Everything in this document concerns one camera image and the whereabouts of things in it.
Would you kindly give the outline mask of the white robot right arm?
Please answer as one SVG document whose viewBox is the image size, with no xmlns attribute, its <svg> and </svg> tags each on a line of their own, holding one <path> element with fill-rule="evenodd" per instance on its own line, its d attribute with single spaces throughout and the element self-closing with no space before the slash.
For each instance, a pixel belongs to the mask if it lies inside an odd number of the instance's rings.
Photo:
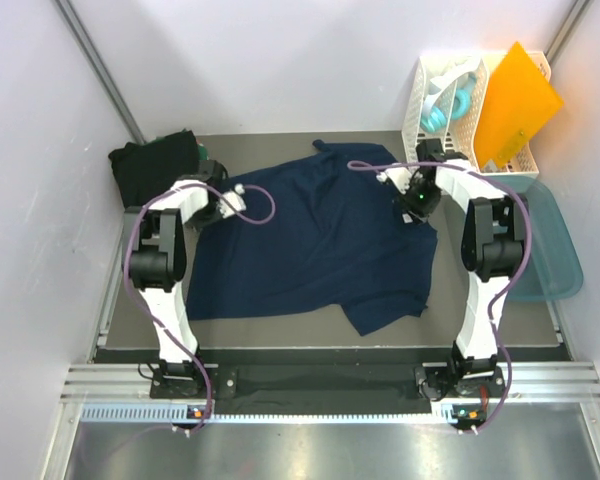
<svg viewBox="0 0 600 480">
<path fill-rule="evenodd" d="M 425 139 L 416 146 L 416 158 L 388 172 L 404 218 L 425 222 L 443 196 L 464 214 L 460 257 L 469 290 L 463 324 L 446 366 L 423 369 L 418 381 L 423 395 L 439 401 L 451 391 L 467 396 L 502 383 L 499 323 L 508 291 L 530 259 L 531 223 L 523 196 L 480 175 L 463 153 Z"/>
</svg>

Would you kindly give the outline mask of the navy blue t shirt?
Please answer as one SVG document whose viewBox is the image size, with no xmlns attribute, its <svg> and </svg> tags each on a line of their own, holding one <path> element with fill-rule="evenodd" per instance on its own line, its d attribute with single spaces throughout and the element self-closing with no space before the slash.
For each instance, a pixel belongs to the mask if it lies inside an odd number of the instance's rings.
<svg viewBox="0 0 600 480">
<path fill-rule="evenodd" d="M 394 191 L 352 160 L 394 162 L 382 145 L 314 142 L 312 156 L 238 175 L 244 218 L 198 237 L 186 308 L 193 321 L 341 307 L 361 335 L 427 307 L 437 233 L 404 221 Z"/>
</svg>

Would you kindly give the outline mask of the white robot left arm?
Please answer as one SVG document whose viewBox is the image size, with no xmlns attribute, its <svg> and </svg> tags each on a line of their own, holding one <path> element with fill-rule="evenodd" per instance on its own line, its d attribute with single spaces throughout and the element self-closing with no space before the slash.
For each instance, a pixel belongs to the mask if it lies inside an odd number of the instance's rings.
<svg viewBox="0 0 600 480">
<path fill-rule="evenodd" d="M 190 221 L 204 227 L 233 214 L 231 197 L 219 192 L 227 177 L 222 164 L 203 160 L 195 173 L 178 177 L 124 213 L 124 286 L 139 299 L 159 342 L 158 359 L 151 366 L 153 382 L 172 383 L 189 397 L 204 390 L 207 374 L 197 357 L 199 343 L 189 325 L 183 294 L 184 227 Z"/>
</svg>

